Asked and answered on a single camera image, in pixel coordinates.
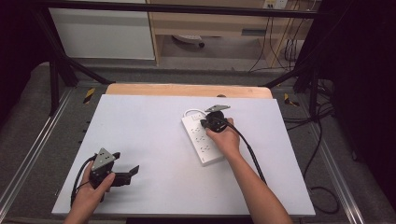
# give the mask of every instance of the power strip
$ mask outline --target power strip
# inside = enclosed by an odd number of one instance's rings
[[[201,113],[193,114],[182,118],[184,127],[189,135],[195,151],[203,166],[222,160],[223,154],[219,151],[216,144],[206,135],[204,127],[201,125],[201,119],[204,119]]]

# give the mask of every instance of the cable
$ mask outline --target cable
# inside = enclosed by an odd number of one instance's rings
[[[300,0],[297,0],[296,1],[296,3],[294,4],[294,7],[293,7],[293,9],[292,10],[296,10],[296,8],[297,8],[297,6],[298,6],[298,8],[300,9]],[[290,27],[292,27],[293,26],[293,24],[294,24],[294,21],[295,21],[295,19],[293,19],[293,21],[291,22],[291,26]],[[291,48],[291,54],[292,54],[292,47],[293,47],[293,45],[294,45],[294,39],[295,39],[295,36],[296,35],[294,35],[294,38],[291,40],[291,45],[290,45],[290,48]],[[288,42],[287,42],[287,45],[286,45],[286,47],[285,47],[285,54],[284,54],[284,57],[285,57],[285,60],[286,61],[289,61],[289,69],[291,70],[291,61],[290,60],[288,60],[287,59],[287,57],[286,57],[286,55],[287,55],[287,51],[288,51],[288,45],[289,45],[289,40],[288,40]]]
[[[319,147],[320,147],[320,144],[321,144],[321,140],[322,140],[322,136],[323,136],[323,128],[322,128],[322,125],[321,125],[321,122],[320,122],[320,120],[322,119],[322,117],[321,117],[321,115],[320,115],[320,110],[321,110],[321,108],[322,108],[323,106],[328,105],[329,103],[330,103],[330,102],[327,102],[327,103],[325,103],[325,104],[322,104],[322,105],[318,108],[318,112],[317,112],[317,114],[316,114],[316,118],[313,118],[313,120],[317,120],[317,121],[318,121],[318,126],[319,126],[319,137],[318,137],[317,146],[315,147],[315,150],[314,150],[314,152],[313,152],[311,158],[309,159],[308,164],[305,166],[305,169],[304,169],[304,172],[303,172],[303,179],[306,178],[306,173],[308,172],[308,168],[310,167],[310,165],[312,164],[313,159],[315,158],[315,156],[316,156],[317,153],[318,153],[318,150],[319,150]],[[325,191],[329,192],[329,193],[332,195],[332,197],[335,199],[336,207],[335,207],[335,209],[333,209],[333,210],[331,210],[331,211],[328,211],[328,210],[325,210],[325,209],[323,209],[323,208],[320,208],[319,206],[317,206],[317,205],[315,205],[315,204],[313,203],[314,207],[317,208],[320,212],[325,213],[325,214],[328,214],[328,215],[333,215],[333,214],[336,214],[336,213],[339,211],[339,209],[340,209],[340,203],[339,203],[338,197],[337,197],[334,193],[332,193],[331,190],[326,189],[326,188],[321,187],[321,186],[312,187],[312,188],[310,188],[310,189],[311,189],[311,190],[316,190],[316,189],[325,190]]]
[[[317,45],[314,46],[314,48],[308,53],[308,55],[306,55],[303,59],[300,60],[300,64],[301,64],[301,63],[304,63],[307,59],[309,59],[310,57],[312,57],[312,55],[313,55],[314,53],[317,53],[316,51],[321,51],[321,50],[318,50],[319,47],[321,47],[321,45],[323,45],[323,43],[325,42],[325,40],[326,40],[327,38],[329,38],[329,36],[332,34],[332,32],[337,28],[338,24],[339,24],[339,23],[341,22],[341,20],[345,17],[345,15],[347,14],[347,11],[350,9],[350,7],[352,6],[352,4],[353,4],[354,1],[355,1],[355,0],[350,0],[350,1],[349,1],[349,5],[346,6],[346,9],[345,9],[345,11],[343,12],[343,14],[341,15],[340,19],[335,23],[335,25],[330,29],[330,31],[329,31],[325,36],[323,36],[323,38],[317,43]]]
[[[314,9],[316,3],[317,3],[317,0],[314,0],[314,4],[312,4],[311,9],[308,9],[308,11],[312,11]]]
[[[293,41],[292,39],[288,39],[288,42],[286,42],[285,51],[283,52],[283,58],[284,58],[286,61],[289,61],[289,66],[291,66],[291,65],[290,65],[291,59],[288,58],[288,51],[289,51],[289,49],[292,48],[293,44],[294,44],[294,41]]]
[[[284,57],[285,57],[285,60],[289,61],[290,70],[291,70],[291,61],[294,61],[294,62],[297,61],[297,44],[298,44],[298,41],[296,40],[296,36],[297,36],[297,34],[298,34],[303,22],[304,22],[304,20],[301,20],[300,24],[297,26],[297,29],[296,29],[296,32],[294,33],[293,38],[291,40],[288,40],[288,43],[287,43],[287,46],[286,46],[286,49],[285,49]],[[291,41],[291,44],[290,44],[290,57],[287,59],[288,44],[289,44],[290,41]]]
[[[265,26],[265,32],[267,31],[267,29],[268,29],[268,23],[270,22],[270,18],[268,17],[268,20],[267,20],[267,25]],[[259,59],[253,64],[253,66],[251,66],[251,68],[247,71],[248,73],[250,73],[251,72],[251,70],[257,65],[257,63],[260,61],[260,59],[262,58],[262,53],[264,52],[264,47],[265,47],[265,37],[266,37],[266,34],[264,35],[264,40],[263,40],[263,42],[262,42],[262,52],[260,52],[260,56],[259,56]]]
[[[96,159],[96,156],[97,156],[97,154],[93,155],[92,157],[90,157],[89,159],[87,159],[86,161],[84,161],[84,163],[82,164],[81,168],[79,169],[78,174],[77,174],[77,177],[76,177],[75,184],[74,184],[74,186],[73,186],[72,194],[71,194],[71,196],[70,196],[70,207],[73,205],[73,202],[74,202],[74,200],[76,199],[77,190],[78,190],[81,186],[83,186],[83,185],[85,185],[85,184],[88,183],[88,182],[87,182],[87,183],[84,183],[84,184],[80,185],[79,187],[77,187],[78,180],[79,180],[79,177],[81,176],[82,171],[84,170],[84,168],[85,168],[85,166],[88,164],[88,162],[94,161],[94,160]]]
[[[320,212],[322,212],[324,214],[328,214],[328,215],[334,215],[340,210],[340,203],[339,203],[338,197],[331,190],[326,189],[326,188],[321,187],[321,186],[312,187],[310,189],[311,190],[322,189],[322,190],[327,191],[328,193],[330,193],[332,195],[332,197],[335,199],[336,207],[332,211],[324,210],[323,208],[321,208],[321,207],[317,206],[316,204],[312,203],[312,205],[314,205],[314,207],[316,209],[318,209]]]
[[[233,126],[230,122],[225,121],[225,120],[223,120],[223,119],[218,119],[218,118],[212,118],[212,119],[215,119],[215,120],[217,120],[217,121],[220,121],[220,122],[226,124],[228,127],[232,128],[234,131],[236,131],[236,133],[238,133],[239,136],[241,136],[242,140],[243,140],[243,141],[245,142],[245,144],[247,145],[247,149],[248,149],[248,151],[249,151],[249,153],[250,153],[251,159],[252,159],[253,162],[254,162],[254,165],[256,166],[256,169],[257,169],[257,172],[259,173],[260,179],[266,184],[267,182],[265,181],[264,175],[262,174],[262,168],[260,168],[260,165],[259,165],[259,163],[257,162],[257,159],[256,159],[256,155],[254,154],[253,149],[252,149],[251,146],[248,144],[248,141],[246,140],[246,138],[244,137],[244,135],[242,135],[242,134],[235,128],[235,126]]]
[[[313,159],[315,158],[316,154],[318,153],[318,149],[319,149],[319,147],[320,147],[320,143],[321,143],[322,135],[323,135],[323,129],[322,129],[320,120],[323,119],[323,118],[325,118],[325,117],[327,117],[327,116],[329,116],[329,115],[333,112],[332,106],[330,106],[330,107],[325,108],[325,109],[322,110],[322,107],[323,107],[323,106],[329,105],[329,104],[330,104],[330,102],[326,102],[326,103],[320,105],[319,108],[318,108],[318,112],[317,112],[315,118],[308,118],[308,119],[286,119],[286,118],[284,118],[284,120],[285,120],[286,123],[297,123],[297,124],[298,124],[297,126],[294,126],[294,127],[292,127],[292,128],[289,128],[288,131],[291,130],[291,129],[300,127],[300,126],[302,126],[302,125],[304,125],[304,124],[306,124],[306,123],[309,123],[309,122],[311,122],[311,121],[316,121],[316,120],[318,121],[318,126],[319,126],[318,143],[317,143],[317,146],[315,147],[315,150],[314,150],[312,156],[311,156],[310,159],[309,159],[308,164],[307,164],[307,165],[305,166],[305,168],[304,168],[303,179],[306,178],[306,174],[307,174],[307,172],[308,172],[308,168],[309,168],[310,165],[312,164],[312,161],[313,161]],[[313,203],[313,206],[314,206],[316,209],[318,209],[320,212],[322,212],[322,213],[324,213],[324,214],[328,214],[328,215],[333,215],[333,214],[336,214],[336,213],[339,211],[339,209],[340,209],[340,202],[339,202],[339,199],[338,199],[338,197],[337,197],[331,190],[326,189],[326,188],[324,188],[324,187],[322,187],[322,186],[316,186],[316,187],[312,187],[312,188],[309,188],[309,189],[312,190],[312,191],[313,191],[313,190],[318,190],[318,189],[324,190],[324,191],[330,193],[330,194],[332,195],[332,197],[334,198],[335,202],[336,202],[336,207],[335,207],[333,210],[330,210],[330,211],[329,211],[329,210],[325,210],[325,209],[323,209],[323,208],[321,208],[321,207],[319,207],[319,206],[317,206],[316,204]]]
[[[282,65],[282,63],[280,63],[280,60],[279,60],[279,58],[277,57],[277,55],[276,55],[276,53],[275,53],[275,51],[274,51],[274,49],[273,49],[273,47],[272,47],[272,43],[271,43],[272,37],[271,37],[271,36],[272,36],[272,28],[273,28],[273,27],[274,27],[274,17],[271,19],[270,48],[271,48],[271,51],[274,53],[274,56],[275,56],[277,62],[279,63],[279,65],[280,65],[283,69],[287,70],[287,69]]]
[[[250,73],[257,72],[260,70],[270,70],[270,69],[279,69],[279,68],[285,69],[284,67],[266,67],[266,68],[258,68],[258,69],[252,70]]]
[[[87,182],[85,182],[85,183],[83,183],[83,184],[80,184],[80,185],[78,186],[78,188],[76,188],[76,190],[79,190],[82,186],[84,186],[84,185],[86,185],[86,184],[88,184],[88,183],[90,183],[90,181],[87,181]]]

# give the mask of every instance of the person's right hand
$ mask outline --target person's right hand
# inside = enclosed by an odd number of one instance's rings
[[[116,177],[116,174],[109,174],[97,187],[94,189],[90,183],[90,172],[93,165],[91,161],[87,168],[85,168],[84,174],[81,179],[82,185],[80,185],[76,199],[73,202],[72,208],[64,220],[64,224],[82,224],[88,223],[88,219],[92,215],[93,211],[99,205],[103,195],[106,191],[109,191],[111,184]]]
[[[233,125],[233,119],[227,119]],[[206,128],[206,135],[209,136],[218,146],[219,150],[228,159],[234,156],[240,156],[239,153],[239,135],[232,128],[227,127],[221,133],[215,133]]]

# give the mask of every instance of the white tabletop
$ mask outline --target white tabletop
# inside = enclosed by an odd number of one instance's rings
[[[313,216],[301,171],[276,100],[247,98],[102,95],[52,213],[66,215],[82,163],[104,147],[120,152],[114,172],[140,165],[131,185],[112,188],[95,214],[107,216],[248,215],[226,160],[203,167],[183,127],[192,108],[230,105],[226,117],[252,146],[270,189],[291,216]],[[248,149],[240,150],[255,170]]]

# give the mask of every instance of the power cord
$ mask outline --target power cord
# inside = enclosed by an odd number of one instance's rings
[[[258,68],[258,69],[255,69],[255,70],[251,70],[250,73],[257,72],[257,71],[260,71],[260,70],[271,70],[271,69],[279,69],[279,68],[283,68],[284,69],[284,67],[266,67],[266,68]]]
[[[300,23],[297,26],[297,29],[296,29],[292,39],[288,40],[288,42],[286,44],[284,57],[285,57],[285,60],[289,61],[289,70],[291,70],[291,62],[296,62],[297,61],[297,44],[298,44],[298,42],[297,42],[296,36],[297,36],[297,34],[298,34],[303,22],[304,22],[304,20],[300,21]]]
[[[271,19],[270,48],[271,48],[271,51],[273,52],[273,54],[274,54],[274,56],[275,56],[277,62],[279,63],[279,66],[281,66],[283,69],[287,70],[287,69],[282,65],[282,63],[280,62],[279,58],[277,57],[277,55],[276,55],[276,53],[275,53],[275,51],[274,51],[274,49],[273,49],[273,47],[272,47],[271,40],[272,40],[272,28],[273,28],[273,27],[274,27],[274,17],[272,17],[272,19]]]
[[[315,57],[315,54],[318,54],[321,52],[321,47],[323,47],[323,45],[325,44],[325,42],[327,41],[327,39],[332,35],[332,33],[334,32],[334,30],[338,27],[338,25],[340,24],[341,20],[345,17],[345,15],[347,14],[347,11],[351,8],[351,6],[353,5],[353,3],[355,2],[355,0],[350,0],[348,5],[346,6],[345,10],[343,11],[342,15],[340,16],[340,18],[338,19],[338,21],[335,23],[334,26],[332,26],[330,28],[330,31],[327,32],[323,38],[321,38],[319,40],[319,42],[310,50],[310,52],[299,61],[299,64],[303,64],[305,63],[307,60],[309,60],[311,57]]]
[[[82,164],[81,168],[78,171],[77,177],[76,177],[76,181],[75,184],[73,186],[73,190],[72,190],[72,194],[70,196],[70,207],[73,205],[74,200],[76,199],[76,195],[77,195],[77,191],[79,188],[81,188],[83,185],[86,185],[89,183],[85,182],[83,184],[81,184],[80,186],[77,187],[78,181],[79,181],[79,177],[81,176],[82,171],[84,170],[85,166],[90,162],[90,161],[94,161],[96,159],[97,154],[95,153],[95,155],[93,155],[92,157],[88,158],[86,161],[84,161],[84,163]]]
[[[250,144],[248,143],[248,141],[246,140],[246,138],[244,137],[244,135],[242,135],[236,128],[235,126],[233,126],[230,122],[224,120],[224,119],[218,119],[218,118],[212,118],[215,119],[219,122],[222,122],[223,124],[227,125],[228,127],[232,128],[236,133],[238,133],[239,136],[241,136],[242,140],[245,142],[245,144],[247,145],[247,149],[250,153],[251,159],[254,162],[254,165],[256,166],[257,172],[259,173],[259,177],[260,179],[266,184],[267,182],[265,181],[264,175],[262,174],[262,168],[260,168],[259,163],[257,162],[256,159],[256,155],[254,154],[253,149],[251,148]]]
[[[268,30],[268,24],[269,24],[269,22],[270,22],[270,18],[268,17],[267,25],[265,26],[265,32]],[[263,42],[262,42],[262,51],[260,52],[259,59],[257,59],[257,61],[253,64],[253,66],[251,66],[251,68],[247,71],[248,73],[255,72],[255,71],[251,71],[251,70],[257,65],[257,63],[258,63],[258,62],[260,61],[260,59],[262,58],[262,53],[264,52],[264,47],[265,47],[265,38],[266,38],[266,35],[264,35],[264,40],[263,40]]]
[[[332,114],[332,112],[333,112],[332,107],[328,107],[328,108],[324,109],[324,110],[321,112],[322,107],[325,106],[325,105],[328,105],[329,103],[330,103],[330,102],[327,102],[327,103],[324,103],[324,104],[322,104],[322,105],[319,106],[318,112],[317,112],[315,118],[309,118],[309,119],[305,119],[305,120],[302,120],[302,119],[284,119],[285,122],[288,122],[288,123],[299,123],[299,122],[300,122],[299,125],[293,127],[292,129],[294,129],[294,128],[296,128],[296,127],[299,127],[299,126],[301,126],[301,125],[304,125],[304,124],[306,124],[306,123],[309,123],[309,122],[311,122],[311,121],[317,121],[317,122],[318,122],[318,126],[319,126],[318,143],[317,143],[317,146],[315,147],[314,152],[312,153],[312,156],[310,157],[310,159],[309,159],[309,161],[308,161],[308,164],[307,164],[307,165],[305,166],[305,168],[304,168],[304,171],[303,171],[303,179],[306,178],[306,174],[307,174],[307,172],[308,172],[308,169],[309,169],[310,165],[312,164],[313,159],[314,159],[315,156],[317,155],[318,150],[319,150],[319,147],[320,147],[320,143],[321,143],[322,135],[323,135],[323,128],[322,128],[322,125],[321,125],[320,120],[323,119],[323,118],[325,118],[325,117],[327,117],[328,115]],[[315,186],[315,187],[312,187],[312,188],[309,188],[309,189],[310,189],[311,191],[319,190],[319,189],[320,189],[320,190],[324,190],[324,191],[330,193],[330,194],[332,195],[332,197],[334,198],[335,202],[336,202],[336,207],[335,207],[333,210],[330,210],[330,211],[329,211],[329,210],[325,210],[325,209],[323,209],[323,208],[321,208],[321,207],[319,207],[319,206],[317,206],[316,204],[313,203],[313,206],[314,206],[316,209],[318,209],[320,212],[322,212],[322,213],[324,213],[324,214],[328,214],[328,215],[333,215],[333,214],[338,213],[338,211],[339,211],[339,209],[340,209],[340,202],[339,202],[338,197],[337,197],[330,189],[326,189],[326,188],[324,188],[324,187],[322,187],[322,186]]]

